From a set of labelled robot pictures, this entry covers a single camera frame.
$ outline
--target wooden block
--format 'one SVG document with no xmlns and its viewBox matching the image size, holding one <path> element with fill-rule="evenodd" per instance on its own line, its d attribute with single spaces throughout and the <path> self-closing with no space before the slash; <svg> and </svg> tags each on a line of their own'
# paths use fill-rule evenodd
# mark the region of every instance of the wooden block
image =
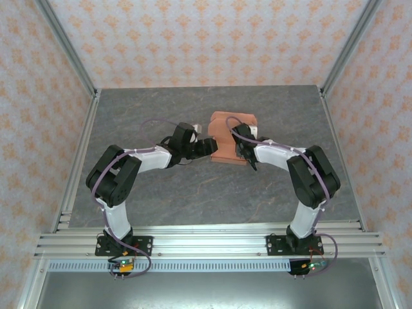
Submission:
<svg viewBox="0 0 412 309">
<path fill-rule="evenodd" d="M 211 155 L 211 160 L 212 162 L 246 165 L 246 160 L 236 155 L 236 143 L 232 137 L 232 133 L 226 126 L 226 119 L 229 116 L 237 117 L 250 126 L 258 125 L 258 120 L 252 114 L 215 111 L 211 116 L 211 122 L 207 132 L 209 136 L 213 136 L 217 141 L 219 149 Z M 235 119 L 229 119 L 229 125 L 231 127 L 236 127 L 238 124 L 238 121 Z"/>
</svg>

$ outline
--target gray stone tabletop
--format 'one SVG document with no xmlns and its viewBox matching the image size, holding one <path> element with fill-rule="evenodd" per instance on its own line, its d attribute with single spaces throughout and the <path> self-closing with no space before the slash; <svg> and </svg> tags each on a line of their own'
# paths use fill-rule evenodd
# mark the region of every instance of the gray stone tabletop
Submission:
<svg viewBox="0 0 412 309">
<path fill-rule="evenodd" d="M 102 91 L 70 220 L 70 227 L 102 227 L 102 213 L 85 186 L 88 173 L 111 144 L 150 145 L 140 136 L 148 118 L 199 123 L 207 133 L 215 111 L 252 113 L 258 135 L 296 147 L 319 145 L 342 187 L 322 220 L 359 217 L 316 86 L 105 89 Z M 173 133 L 153 122 L 145 133 L 155 142 Z M 219 164 L 202 158 L 189 165 L 139 174 L 129 198 L 132 225 L 192 225 L 291 221 L 297 207 L 289 174 L 274 166 Z"/>
</svg>

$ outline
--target patterned wallpaper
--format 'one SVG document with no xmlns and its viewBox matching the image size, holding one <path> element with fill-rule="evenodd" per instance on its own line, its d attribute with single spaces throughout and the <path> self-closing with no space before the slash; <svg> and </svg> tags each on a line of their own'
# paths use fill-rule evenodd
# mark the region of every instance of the patterned wallpaper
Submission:
<svg viewBox="0 0 412 309">
<path fill-rule="evenodd" d="M 98 88 L 317 84 L 367 0 L 51 0 Z"/>
<path fill-rule="evenodd" d="M 89 96 L 33 0 L 0 2 L 0 308 L 15 308 Z"/>
<path fill-rule="evenodd" d="M 412 5 L 384 0 L 328 99 L 370 230 L 412 304 Z"/>
</svg>

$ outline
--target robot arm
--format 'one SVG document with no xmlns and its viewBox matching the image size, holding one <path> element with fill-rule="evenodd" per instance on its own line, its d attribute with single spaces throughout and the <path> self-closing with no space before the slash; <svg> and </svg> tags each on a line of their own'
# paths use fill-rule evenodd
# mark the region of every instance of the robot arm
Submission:
<svg viewBox="0 0 412 309">
<path fill-rule="evenodd" d="M 233 128 L 238 135 L 249 140 L 256 140 L 246 124 Z M 255 144 L 232 135 L 236 142 L 237 153 L 245 158 L 256 170 L 256 163 L 267 163 L 280 167 L 290 173 L 294 191 L 299 199 L 295 217 L 286 230 L 286 242 L 293 253 L 306 253 L 309 244 L 313 241 L 313 229 L 316 224 L 321 205 L 326 196 L 310 167 L 301 155 L 294 149 L 309 157 L 318 173 L 321 175 L 328 194 L 331 197 L 340 188 L 341 183 L 328 161 L 325 153 L 319 146 L 305 148 L 276 147 L 276 143 L 265 137 L 257 141 L 264 144 Z"/>
<path fill-rule="evenodd" d="M 194 160 L 212 154 L 217 150 L 212 138 L 198 140 L 197 129 L 181 122 L 168 136 L 154 148 L 135 150 L 119 160 L 102 179 L 96 190 L 97 201 L 103 205 L 112 233 L 124 243 L 131 244 L 133 231 L 126 214 L 126 198 L 131 192 L 137 174 L 151 169 L 166 169 L 179 164 L 182 158 Z M 104 152 L 86 179 L 87 187 L 92 190 L 103 170 L 119 155 L 131 149 L 122 149 L 111 145 Z M 119 248 L 111 239 L 108 226 L 104 228 L 105 237 Z"/>
</svg>

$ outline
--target purple cable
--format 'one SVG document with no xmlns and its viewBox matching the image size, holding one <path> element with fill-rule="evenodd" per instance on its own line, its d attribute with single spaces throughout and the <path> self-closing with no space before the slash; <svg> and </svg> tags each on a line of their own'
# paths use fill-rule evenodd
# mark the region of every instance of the purple cable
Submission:
<svg viewBox="0 0 412 309">
<path fill-rule="evenodd" d="M 102 204 L 100 204 L 100 203 L 97 201 L 96 197 L 95 197 L 95 195 L 96 195 L 96 190 L 97 190 L 97 187 L 100 185 L 103 177 L 105 177 L 105 175 L 108 173 L 108 171 L 109 171 L 109 170 L 116 164 L 116 162 L 118 162 L 120 159 L 122 159 L 122 158 L 124 158 L 125 156 L 130 155 L 130 154 L 132 154 L 132 153 L 148 153 L 148 152 L 151 152 L 151 151 L 153 151 L 153 148 L 148 148 L 148 149 L 135 149 L 135 150 L 125 151 L 125 152 L 122 153 L 120 156 L 117 156 L 117 157 L 116 157 L 112 162 L 110 162 L 110 164 L 103 170 L 102 174 L 99 176 L 99 178 L 97 178 L 96 184 L 93 186 L 93 188 L 92 188 L 92 190 L 91 190 L 91 199 L 93 200 L 94 203 L 96 203 L 96 204 L 102 209 L 104 224 L 105 224 L 105 226 L 108 227 L 109 235 L 110 235 L 111 237 L 113 237 L 113 239 L 114 239 L 115 241 L 117 241 L 119 244 L 121 244 L 122 246 L 124 246 L 124 247 L 126 247 L 126 248 L 128 248 L 128 249 L 131 249 L 131 250 L 133 250 L 133 251 L 135 251 L 135 252 L 137 252 L 137 253 L 143 254 L 143 255 L 147 258 L 147 260 L 149 261 L 149 265 L 147 266 L 147 268 L 146 268 L 145 270 L 143 270 L 143 271 L 141 271 L 141 272 L 136 272 L 136 273 L 134 273 L 134 274 L 130 274 L 130 275 L 126 276 L 126 277 L 123 276 L 123 278 L 133 278 L 133 277 L 137 277 L 137 276 L 140 276 L 140 275 L 145 274 L 145 273 L 151 268 L 151 266 L 152 266 L 152 260 L 151 260 L 151 258 L 149 257 L 149 255 L 148 255 L 146 252 L 144 252 L 144 251 L 142 251 L 142 250 L 140 250 L 140 249 L 137 249 L 137 248 L 135 248 L 135 247 L 132 247 L 131 245 L 128 245 L 127 243 L 124 243 L 123 241 L 121 241 L 120 239 L 118 239 L 118 238 L 116 237 L 115 233 L 113 233 L 113 231 L 111 230 L 111 227 L 109 226 L 109 221 L 108 221 L 108 217 L 106 216 L 106 210 L 104 209 L 104 206 L 103 206 Z M 112 276 L 115 276 L 114 273 L 113 273 L 113 267 L 111 267 L 110 274 L 111 274 Z"/>
<path fill-rule="evenodd" d="M 298 149 L 296 149 L 296 148 L 293 148 L 293 147 L 290 147 L 290 146 L 286 146 L 286 145 L 283 145 L 283 144 L 279 144 L 279 143 L 276 143 L 276 142 L 273 142 L 273 143 L 269 144 L 269 143 L 267 143 L 267 142 L 260 142 L 260 141 L 258 141 L 258 140 L 251 140 L 251 139 L 249 139 L 249 138 L 245 138 L 245 137 L 237 134 L 237 133 L 236 133 L 235 131 L 233 131 L 233 129 L 230 127 L 230 125 L 229 125 L 229 119 L 237 120 L 240 124 L 242 124 L 243 122 L 242 122 L 238 117 L 235 117 L 235 116 L 229 116 L 229 117 L 226 118 L 226 126 L 228 127 L 228 129 L 230 130 L 230 132 L 231 132 L 234 136 L 236 136 L 236 137 L 238 137 L 238 138 L 240 138 L 240 139 L 242 139 L 242 140 L 246 140 L 247 142 L 250 142 L 250 143 L 259 144 L 259 145 L 269 145 L 269 146 L 274 146 L 274 147 L 278 147 L 278 148 L 281 148 L 281 149 L 286 149 L 286 150 L 289 150 L 289 151 L 293 151 L 294 153 L 297 153 L 299 156 L 301 156 L 301 157 L 303 158 L 303 160 L 305 160 L 305 161 L 307 162 L 307 164 L 309 165 L 309 167 L 311 168 L 311 170 L 314 172 L 316 178 L 318 179 L 319 184 L 321 185 L 322 190 L 323 190 L 323 192 L 324 192 L 324 195 L 326 196 L 326 203 L 325 203 L 323 206 L 321 206 L 321 210 L 317 213 L 317 216 L 316 216 L 315 221 L 314 221 L 314 225 L 313 225 L 313 227 L 312 227 L 312 232 L 314 233 L 314 232 L 315 232 L 315 226 L 316 226 L 317 222 L 319 221 L 319 218 L 320 218 L 320 216 L 321 216 L 321 213 L 322 213 L 324 207 L 325 207 L 327 204 L 329 204 L 329 201 L 330 201 L 328 189 L 326 188 L 326 186 L 325 186 L 325 184 L 324 184 L 324 182 L 323 182 L 323 179 L 322 179 L 321 175 L 319 174 L 319 172 L 317 171 L 317 169 L 316 169 L 316 167 L 314 166 L 314 164 L 310 161 L 310 159 L 309 159 L 302 151 L 300 151 L 300 150 L 298 150 Z"/>
<path fill-rule="evenodd" d="M 162 119 L 162 118 L 152 118 L 152 119 L 147 119 L 146 121 L 144 121 L 144 122 L 140 125 L 139 132 L 140 132 L 140 134 L 143 136 L 144 140 L 148 141 L 152 146 L 155 146 L 156 143 L 155 143 L 154 141 L 150 140 L 150 139 L 147 137 L 147 135 L 144 133 L 144 131 L 143 131 L 143 126 L 144 126 L 145 124 L 147 124 L 148 122 L 152 122 L 152 121 L 167 122 L 168 124 L 174 124 L 176 127 L 178 126 L 178 124 L 175 124 L 175 123 L 172 122 L 172 121 L 169 121 L 169 120 L 167 120 L 167 119 Z"/>
</svg>

